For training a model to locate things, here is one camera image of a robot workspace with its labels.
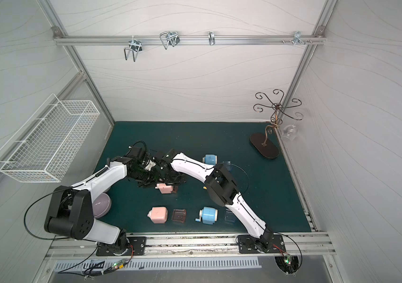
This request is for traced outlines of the pink sharpener row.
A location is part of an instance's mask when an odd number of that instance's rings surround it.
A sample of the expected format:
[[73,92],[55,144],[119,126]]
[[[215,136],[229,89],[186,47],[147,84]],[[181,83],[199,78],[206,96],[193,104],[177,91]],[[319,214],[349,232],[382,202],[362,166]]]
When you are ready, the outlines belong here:
[[156,185],[156,189],[158,189],[161,194],[171,194],[175,191],[175,187],[173,185],[167,185],[165,183],[158,183]]
[[166,207],[152,207],[147,216],[154,224],[165,224],[168,220],[168,209]]

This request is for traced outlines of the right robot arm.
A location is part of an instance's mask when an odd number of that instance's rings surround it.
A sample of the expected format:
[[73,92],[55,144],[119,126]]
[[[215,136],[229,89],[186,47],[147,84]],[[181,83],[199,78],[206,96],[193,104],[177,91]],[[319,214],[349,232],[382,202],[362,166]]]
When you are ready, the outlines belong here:
[[208,165],[174,150],[167,154],[158,153],[152,161],[170,176],[183,173],[202,182],[211,200],[228,208],[240,220],[254,240],[256,250],[262,253],[270,250],[274,231],[246,203],[225,165]]

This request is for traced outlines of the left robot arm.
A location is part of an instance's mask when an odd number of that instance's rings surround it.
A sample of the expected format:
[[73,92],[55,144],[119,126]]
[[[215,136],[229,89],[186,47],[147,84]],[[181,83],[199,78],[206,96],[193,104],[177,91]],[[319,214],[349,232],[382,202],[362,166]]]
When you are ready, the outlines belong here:
[[94,217],[93,203],[115,183],[130,178],[142,185],[159,179],[155,163],[146,148],[131,146],[124,156],[108,160],[98,172],[71,186],[53,192],[44,221],[44,230],[77,240],[116,244],[121,229]]

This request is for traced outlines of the pink sharpener front row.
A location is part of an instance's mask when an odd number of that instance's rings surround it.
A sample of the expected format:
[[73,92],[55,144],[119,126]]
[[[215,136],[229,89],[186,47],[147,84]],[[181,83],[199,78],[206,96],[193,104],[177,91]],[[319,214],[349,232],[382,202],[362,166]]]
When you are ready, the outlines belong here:
[[147,216],[154,224],[165,224],[168,220],[168,209],[166,207],[152,207]]

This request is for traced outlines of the blue sharpener back row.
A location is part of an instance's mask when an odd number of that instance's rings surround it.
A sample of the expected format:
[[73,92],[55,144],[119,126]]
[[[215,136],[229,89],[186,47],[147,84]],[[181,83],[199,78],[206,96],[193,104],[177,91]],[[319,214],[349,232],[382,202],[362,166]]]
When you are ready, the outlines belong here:
[[218,157],[215,154],[206,154],[202,160],[207,165],[217,165],[218,163]]

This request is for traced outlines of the blue sharpener row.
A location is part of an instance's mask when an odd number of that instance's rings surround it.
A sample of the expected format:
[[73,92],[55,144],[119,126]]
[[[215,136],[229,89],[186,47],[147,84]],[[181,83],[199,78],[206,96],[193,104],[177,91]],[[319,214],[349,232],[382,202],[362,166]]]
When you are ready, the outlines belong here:
[[206,225],[213,225],[218,220],[218,210],[211,207],[204,207],[199,211],[196,222],[201,222]]
[[202,160],[207,165],[217,165],[218,163],[218,157],[215,154],[206,154]]

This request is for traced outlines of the blue sharpener front row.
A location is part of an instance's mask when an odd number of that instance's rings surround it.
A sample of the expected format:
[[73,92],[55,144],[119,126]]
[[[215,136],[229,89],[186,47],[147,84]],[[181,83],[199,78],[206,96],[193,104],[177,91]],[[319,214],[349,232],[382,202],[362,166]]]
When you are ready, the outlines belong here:
[[199,211],[196,222],[201,222],[206,225],[213,225],[218,220],[218,210],[211,207],[204,207]]

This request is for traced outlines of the blue tray back row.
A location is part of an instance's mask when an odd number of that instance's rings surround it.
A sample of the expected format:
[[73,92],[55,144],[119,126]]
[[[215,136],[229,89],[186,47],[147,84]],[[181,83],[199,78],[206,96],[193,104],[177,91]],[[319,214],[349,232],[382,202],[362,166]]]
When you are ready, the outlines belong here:
[[228,171],[231,171],[231,170],[232,170],[232,164],[231,164],[230,161],[222,162],[222,164],[226,166],[226,169],[227,169]]

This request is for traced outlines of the blue tray row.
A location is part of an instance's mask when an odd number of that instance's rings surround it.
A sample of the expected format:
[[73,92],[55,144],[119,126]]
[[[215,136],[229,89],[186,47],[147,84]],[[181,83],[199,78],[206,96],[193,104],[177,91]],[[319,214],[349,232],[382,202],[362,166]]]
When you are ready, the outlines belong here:
[[229,224],[234,224],[236,222],[236,216],[228,208],[225,209],[224,221]]
[[227,169],[228,171],[231,171],[231,170],[232,170],[232,164],[231,164],[230,161],[222,162],[222,164],[226,166],[226,169]]

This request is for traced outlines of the blue tray front row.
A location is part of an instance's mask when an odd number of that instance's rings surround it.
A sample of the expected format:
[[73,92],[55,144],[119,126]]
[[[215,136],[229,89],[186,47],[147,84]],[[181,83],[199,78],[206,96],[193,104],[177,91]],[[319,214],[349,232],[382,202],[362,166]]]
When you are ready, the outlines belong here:
[[229,224],[234,224],[236,222],[236,216],[228,208],[225,209],[224,221]]

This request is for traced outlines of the clear glass cup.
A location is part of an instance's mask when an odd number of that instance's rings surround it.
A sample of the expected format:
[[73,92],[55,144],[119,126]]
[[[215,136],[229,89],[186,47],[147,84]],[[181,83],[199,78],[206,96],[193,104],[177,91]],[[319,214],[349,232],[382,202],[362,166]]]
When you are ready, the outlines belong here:
[[296,125],[287,125],[283,128],[282,138],[293,141],[297,137],[298,129]]

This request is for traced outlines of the metal hook left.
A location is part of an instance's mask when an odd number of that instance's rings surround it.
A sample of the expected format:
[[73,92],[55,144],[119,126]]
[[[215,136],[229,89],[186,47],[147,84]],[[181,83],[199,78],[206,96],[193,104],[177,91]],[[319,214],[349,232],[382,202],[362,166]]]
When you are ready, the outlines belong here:
[[125,60],[132,59],[136,62],[138,54],[143,51],[142,43],[134,37],[129,41],[128,46],[124,48]]

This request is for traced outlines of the metal hook right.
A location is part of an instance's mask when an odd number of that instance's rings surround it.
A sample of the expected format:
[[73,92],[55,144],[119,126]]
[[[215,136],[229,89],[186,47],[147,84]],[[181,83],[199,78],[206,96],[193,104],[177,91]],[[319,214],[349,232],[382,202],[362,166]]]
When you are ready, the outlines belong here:
[[281,40],[281,42],[283,44],[291,44],[293,46],[297,46],[297,45],[307,46],[307,45],[311,45],[313,43],[313,41],[310,40],[309,38],[308,39],[303,39],[302,34],[299,31],[297,31],[293,35],[292,39]]

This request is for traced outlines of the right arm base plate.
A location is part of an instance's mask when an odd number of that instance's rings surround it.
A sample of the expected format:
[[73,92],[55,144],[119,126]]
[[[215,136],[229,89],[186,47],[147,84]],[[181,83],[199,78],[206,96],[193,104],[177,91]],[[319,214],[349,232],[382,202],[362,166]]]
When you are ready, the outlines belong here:
[[269,244],[268,251],[260,251],[256,245],[255,238],[249,235],[238,235],[235,238],[238,244],[240,254],[285,254],[286,248],[283,237],[279,234],[274,234]]

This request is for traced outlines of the aluminium top rail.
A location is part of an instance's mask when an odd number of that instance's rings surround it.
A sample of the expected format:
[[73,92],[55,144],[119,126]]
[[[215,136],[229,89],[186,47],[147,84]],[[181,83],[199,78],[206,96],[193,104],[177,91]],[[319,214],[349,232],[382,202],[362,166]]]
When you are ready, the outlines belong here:
[[[127,36],[63,36],[59,30],[55,30],[54,41],[58,46],[128,46],[134,37],[142,43],[142,47],[162,46],[159,35],[127,35]],[[293,35],[221,35],[215,34],[214,46],[292,46],[283,44],[281,40],[292,39]],[[302,35],[303,39],[313,41],[312,45],[323,45],[327,37],[322,32],[314,35]],[[180,43],[177,46],[210,46],[208,32],[202,35],[180,35]]]

